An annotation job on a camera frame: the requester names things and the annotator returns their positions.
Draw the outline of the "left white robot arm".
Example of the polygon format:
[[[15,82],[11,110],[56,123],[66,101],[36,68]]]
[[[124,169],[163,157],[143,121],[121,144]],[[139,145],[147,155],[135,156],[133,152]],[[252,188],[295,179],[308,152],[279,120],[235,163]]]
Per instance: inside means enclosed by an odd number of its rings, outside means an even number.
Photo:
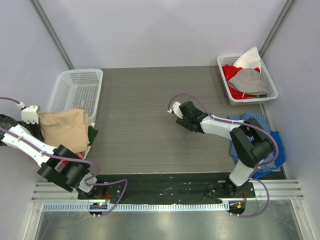
[[[88,161],[63,145],[42,142],[25,124],[4,114],[0,115],[0,145],[24,152],[38,164],[38,175],[70,193],[76,190],[81,198],[97,200],[106,195],[106,186],[90,174]]]

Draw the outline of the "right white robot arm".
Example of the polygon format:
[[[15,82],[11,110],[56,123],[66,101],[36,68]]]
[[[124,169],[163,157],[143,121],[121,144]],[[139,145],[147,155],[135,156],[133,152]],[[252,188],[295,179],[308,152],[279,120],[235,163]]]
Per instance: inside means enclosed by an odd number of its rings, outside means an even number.
[[[192,101],[174,102],[168,112],[177,116],[176,123],[187,130],[201,134],[217,135],[232,141],[239,158],[225,183],[216,188],[223,195],[233,198],[244,192],[247,182],[262,167],[271,153],[279,154],[275,139],[263,130],[254,118],[247,121],[232,121],[217,117],[195,107]]]

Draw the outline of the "beige t-shirt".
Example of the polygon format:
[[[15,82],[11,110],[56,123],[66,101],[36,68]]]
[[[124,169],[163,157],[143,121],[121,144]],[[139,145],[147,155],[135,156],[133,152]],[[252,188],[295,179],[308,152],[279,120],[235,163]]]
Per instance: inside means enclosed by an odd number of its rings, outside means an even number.
[[[62,145],[75,154],[88,149],[89,117],[84,110],[71,108],[62,112],[41,112],[38,116],[46,144]]]

